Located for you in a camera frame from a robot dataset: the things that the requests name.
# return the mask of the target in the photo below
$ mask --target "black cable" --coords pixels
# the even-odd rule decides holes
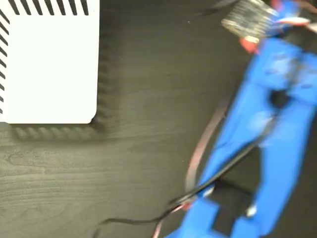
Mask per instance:
[[[166,217],[168,217],[174,211],[174,209],[176,207],[167,209],[160,216],[154,217],[154,218],[148,219],[148,220],[134,220],[134,219],[126,219],[126,218],[108,218],[108,219],[105,219],[98,224],[98,228],[96,229],[96,231],[93,235],[93,238],[99,237],[100,232],[101,232],[101,226],[106,226],[110,223],[121,223],[121,224],[133,225],[133,226],[148,225],[148,224],[153,224],[153,223],[158,224],[161,221],[163,221]]]

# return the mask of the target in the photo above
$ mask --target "cable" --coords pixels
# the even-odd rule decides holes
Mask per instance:
[[[173,208],[169,208],[164,211],[160,216],[148,219],[148,220],[134,220],[134,219],[126,219],[126,218],[108,218],[103,220],[98,224],[98,228],[96,229],[95,233],[93,234],[93,238],[98,238],[101,232],[101,226],[106,226],[110,223],[121,223],[127,225],[148,225],[156,223],[152,238],[158,238],[160,234],[160,230],[164,220],[172,213],[175,213],[182,209],[186,204],[180,204]]]
[[[227,97],[225,100],[221,101],[217,106],[215,112],[212,115],[210,122],[208,123],[206,129],[204,130],[199,142],[197,143],[193,155],[190,159],[186,178],[185,178],[185,190],[190,191],[196,185],[196,174],[198,170],[198,166],[201,162],[203,154],[206,150],[208,142],[214,133],[215,129],[218,127],[220,122],[225,116],[225,113],[230,105],[230,98]]]

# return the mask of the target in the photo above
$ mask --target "red wire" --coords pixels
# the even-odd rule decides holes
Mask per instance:
[[[190,159],[186,178],[185,178],[186,191],[192,190],[196,185],[196,173],[197,173],[198,166],[202,160],[204,151],[215,129],[217,128],[221,120],[224,118],[225,112],[227,111],[229,104],[230,104],[229,97],[227,97],[225,100],[222,100],[220,102],[210,122],[208,123],[205,131],[203,132],[198,144],[196,145],[196,148]]]

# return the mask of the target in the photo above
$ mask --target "dark wooden table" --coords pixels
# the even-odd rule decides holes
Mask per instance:
[[[149,218],[179,195],[191,152],[248,56],[208,0],[102,1],[92,125],[0,125],[0,237],[90,238],[106,217]],[[270,237],[316,237],[312,129],[299,186]],[[165,224],[175,229],[180,217]],[[102,237],[148,238],[109,225]]]

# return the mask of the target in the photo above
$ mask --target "black stripe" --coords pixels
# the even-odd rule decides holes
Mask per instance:
[[[56,1],[57,1],[57,4],[58,4],[60,13],[61,13],[63,16],[65,16],[65,15],[66,15],[66,12],[65,12],[65,7],[64,7],[63,0],[56,0]]]
[[[4,51],[4,49],[0,46],[0,53],[2,53],[5,57],[7,57],[7,53]]]
[[[73,14],[75,16],[77,16],[77,9],[76,9],[75,1],[74,0],[68,0],[68,1],[69,1],[69,4],[70,4],[71,11],[73,12]]]
[[[26,11],[26,14],[31,15],[31,11],[30,11],[29,5],[26,2],[26,0],[20,0],[20,1],[24,7],[24,10]]]
[[[81,5],[83,6],[83,10],[86,16],[89,15],[87,0],[81,0]]]
[[[8,1],[9,1],[9,3],[10,3],[10,5],[11,5],[13,11],[14,11],[14,13],[17,14],[17,15],[20,15],[19,10],[18,10],[18,7],[17,7],[16,4],[15,4],[15,0],[8,0]]]
[[[0,77],[1,78],[3,78],[3,79],[5,79],[5,75],[0,71]]]
[[[4,20],[10,24],[9,19],[7,18],[7,16],[4,14],[4,12],[0,9],[0,16],[2,16],[4,18]]]
[[[43,12],[42,12],[39,0],[33,0],[33,3],[34,3],[36,10],[38,11],[38,14],[42,16]]]
[[[6,64],[0,59],[0,65],[6,68]]]
[[[53,10],[53,6],[52,6],[52,3],[51,3],[51,0],[45,0],[45,4],[50,12],[50,15],[54,15],[54,10]]]
[[[9,35],[9,31],[6,29],[6,27],[0,22],[0,28]]]
[[[8,45],[8,41],[6,41],[6,39],[0,34],[0,40],[7,46]]]

